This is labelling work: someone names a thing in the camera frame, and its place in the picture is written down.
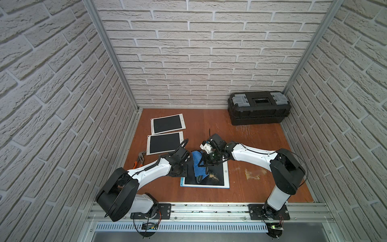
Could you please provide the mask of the small white drawing tablet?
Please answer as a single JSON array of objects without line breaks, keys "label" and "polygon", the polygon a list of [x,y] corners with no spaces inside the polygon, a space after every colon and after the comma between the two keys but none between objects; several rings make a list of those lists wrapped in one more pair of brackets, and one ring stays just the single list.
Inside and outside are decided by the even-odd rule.
[{"label": "small white drawing tablet", "polygon": [[183,114],[151,119],[152,135],[186,129]]}]

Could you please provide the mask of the blue microfiber cloth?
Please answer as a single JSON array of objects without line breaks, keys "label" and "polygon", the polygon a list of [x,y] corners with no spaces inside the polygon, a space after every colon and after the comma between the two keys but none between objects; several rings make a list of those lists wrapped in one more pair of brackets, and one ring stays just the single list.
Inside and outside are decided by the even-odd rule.
[{"label": "blue microfiber cloth", "polygon": [[204,166],[204,155],[200,151],[194,151],[192,153],[194,175],[198,184],[202,182],[209,175],[208,167]]}]

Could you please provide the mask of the blue framed drawing tablet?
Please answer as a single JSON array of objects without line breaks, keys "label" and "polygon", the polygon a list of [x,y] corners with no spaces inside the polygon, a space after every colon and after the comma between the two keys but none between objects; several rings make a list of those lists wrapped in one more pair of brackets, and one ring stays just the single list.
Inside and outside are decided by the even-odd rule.
[{"label": "blue framed drawing tablet", "polygon": [[194,175],[193,161],[190,161],[188,163],[187,177],[182,177],[180,179],[180,186],[191,188],[229,189],[228,163],[224,162],[217,166],[209,167],[209,175],[198,183]]}]

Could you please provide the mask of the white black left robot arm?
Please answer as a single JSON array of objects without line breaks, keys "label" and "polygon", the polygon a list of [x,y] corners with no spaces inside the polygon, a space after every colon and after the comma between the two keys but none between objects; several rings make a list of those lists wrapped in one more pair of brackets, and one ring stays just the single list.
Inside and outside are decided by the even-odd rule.
[{"label": "white black left robot arm", "polygon": [[138,190],[163,176],[186,177],[190,158],[190,152],[178,147],[174,152],[160,155],[156,161],[142,167],[130,170],[120,167],[102,186],[95,201],[113,222],[121,220],[128,213],[142,213],[152,218],[158,213],[158,201],[150,194],[138,194]]}]

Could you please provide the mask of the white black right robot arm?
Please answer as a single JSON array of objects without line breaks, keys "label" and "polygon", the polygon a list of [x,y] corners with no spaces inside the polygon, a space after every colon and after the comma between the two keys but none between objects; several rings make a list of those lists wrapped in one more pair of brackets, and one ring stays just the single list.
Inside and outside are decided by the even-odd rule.
[{"label": "white black right robot arm", "polygon": [[199,166],[215,166],[229,160],[243,161],[262,167],[272,173],[275,186],[263,205],[249,205],[252,220],[290,220],[285,205],[295,195],[306,175],[305,169],[287,149],[261,150],[239,142],[224,141],[212,135],[200,145],[203,151]]}]

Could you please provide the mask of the large white drawing tablet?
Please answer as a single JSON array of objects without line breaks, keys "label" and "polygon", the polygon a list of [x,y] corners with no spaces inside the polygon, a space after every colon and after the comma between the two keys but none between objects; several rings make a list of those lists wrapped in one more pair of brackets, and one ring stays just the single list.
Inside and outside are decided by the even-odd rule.
[{"label": "large white drawing tablet", "polygon": [[147,138],[147,155],[161,154],[166,152],[172,152],[180,146],[183,138],[183,131],[150,135]]}]

